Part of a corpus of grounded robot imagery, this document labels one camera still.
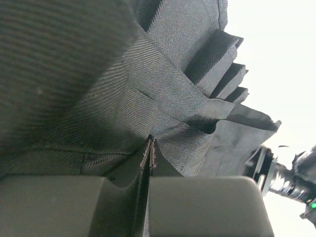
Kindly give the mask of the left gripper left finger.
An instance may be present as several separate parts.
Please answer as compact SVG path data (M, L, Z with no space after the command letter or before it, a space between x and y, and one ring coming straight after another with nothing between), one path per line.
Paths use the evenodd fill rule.
M151 142L101 176L10 176L0 183L3 237L140 237Z

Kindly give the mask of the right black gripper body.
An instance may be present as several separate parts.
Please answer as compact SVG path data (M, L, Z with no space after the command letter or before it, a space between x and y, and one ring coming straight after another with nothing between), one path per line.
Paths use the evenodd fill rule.
M294 171L279 163L270 148L260 146L251 153L244 175L256 182L264 196L271 192L287 198L296 197Z

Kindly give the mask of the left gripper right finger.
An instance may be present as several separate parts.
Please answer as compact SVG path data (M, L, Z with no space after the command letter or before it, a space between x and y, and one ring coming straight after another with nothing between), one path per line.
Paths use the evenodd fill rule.
M151 144L148 232L152 237L272 237L262 195L245 176L183 177Z

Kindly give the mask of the black skirt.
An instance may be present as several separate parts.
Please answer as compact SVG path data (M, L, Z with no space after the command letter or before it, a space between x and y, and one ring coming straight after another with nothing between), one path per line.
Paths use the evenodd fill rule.
M0 174L103 176L133 156L240 175L279 128L243 106L225 0L3 0Z

